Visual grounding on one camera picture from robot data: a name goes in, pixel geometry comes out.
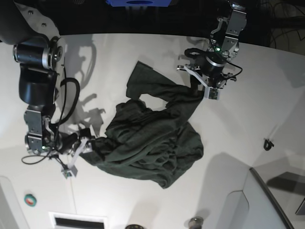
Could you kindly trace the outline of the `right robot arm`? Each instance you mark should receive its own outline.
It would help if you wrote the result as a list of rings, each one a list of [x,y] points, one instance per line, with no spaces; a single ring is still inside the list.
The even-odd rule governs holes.
[[[31,157],[60,160],[60,155],[72,154],[62,171],[75,169],[77,157],[89,149],[91,134],[83,129],[67,135],[60,126],[72,116],[80,95],[80,84],[66,75],[64,66],[65,42],[57,33],[50,36],[35,31],[12,0],[0,3],[0,39],[13,46],[13,58],[20,65],[19,97],[27,104],[24,120],[28,126],[25,146]],[[67,114],[61,113],[58,122],[51,121],[55,102],[61,88],[73,83],[75,97]]]

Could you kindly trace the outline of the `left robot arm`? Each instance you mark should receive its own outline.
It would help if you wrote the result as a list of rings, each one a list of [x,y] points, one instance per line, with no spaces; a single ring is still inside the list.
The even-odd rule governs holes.
[[[210,32],[207,49],[186,49],[184,55],[192,61],[177,66],[177,70],[189,74],[194,94],[199,93],[202,85],[204,97],[212,100],[218,100],[220,90],[228,81],[236,81],[243,71],[232,59],[239,52],[239,35],[247,23],[247,4],[245,0],[229,0],[228,4],[227,16],[218,17],[217,28]]]

